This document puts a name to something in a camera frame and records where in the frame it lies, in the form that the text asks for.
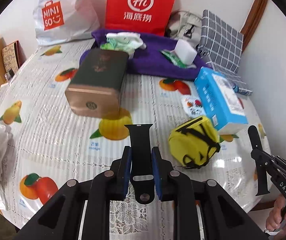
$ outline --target lace fabric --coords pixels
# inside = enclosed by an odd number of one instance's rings
[[[136,202],[130,184],[124,201],[110,202],[110,233],[126,235],[142,231],[148,231],[147,205]]]

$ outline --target metal screw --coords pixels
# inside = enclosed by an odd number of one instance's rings
[[[173,176],[173,177],[178,177],[178,176],[180,176],[180,172],[174,170],[174,171],[170,172],[170,175]]]
[[[147,194],[147,193],[143,193],[141,196],[140,196],[140,200],[146,202],[150,199],[150,195]]]
[[[209,180],[207,181],[207,184],[208,184],[209,186],[211,186],[211,187],[215,187],[217,183],[216,183],[215,180],[209,179]]]
[[[73,187],[73,186],[76,185],[76,180],[75,179],[70,179],[70,180],[68,180],[66,185],[68,185],[69,187]]]
[[[113,175],[114,175],[114,172],[111,171],[111,170],[108,170],[108,171],[104,172],[104,176],[105,177],[112,177]]]

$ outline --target blue box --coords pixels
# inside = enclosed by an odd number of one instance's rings
[[[219,134],[235,134],[246,128],[243,107],[223,74],[202,67],[194,84],[206,115]]]

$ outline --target sticker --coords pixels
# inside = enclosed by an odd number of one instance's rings
[[[199,97],[182,96],[182,105],[185,113],[192,118],[206,115]]]
[[[218,120],[217,120],[216,114],[213,115],[213,117],[212,117],[212,122],[213,122],[214,127],[218,125]]]
[[[230,109],[230,112],[232,114],[238,114],[245,116],[245,113],[243,111],[243,107],[240,104],[238,97],[236,96],[233,88],[231,87],[228,80],[222,76],[212,74],[213,79],[215,80],[219,90],[221,91],[225,102]]]

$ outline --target white wall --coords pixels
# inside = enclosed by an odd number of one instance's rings
[[[286,17],[271,0],[242,55],[239,73],[254,90],[251,100],[272,154],[286,159]]]
[[[33,9],[38,0],[13,0],[0,14],[0,39],[3,45],[18,40],[25,61],[38,47],[35,39]]]
[[[19,40],[23,49],[23,60],[37,48],[32,12],[38,0],[13,0],[0,15],[0,38],[4,45]],[[183,9],[202,15],[210,9],[219,17],[240,30],[246,20],[253,0],[176,0],[173,10]],[[105,22],[106,0],[92,0],[101,26]]]

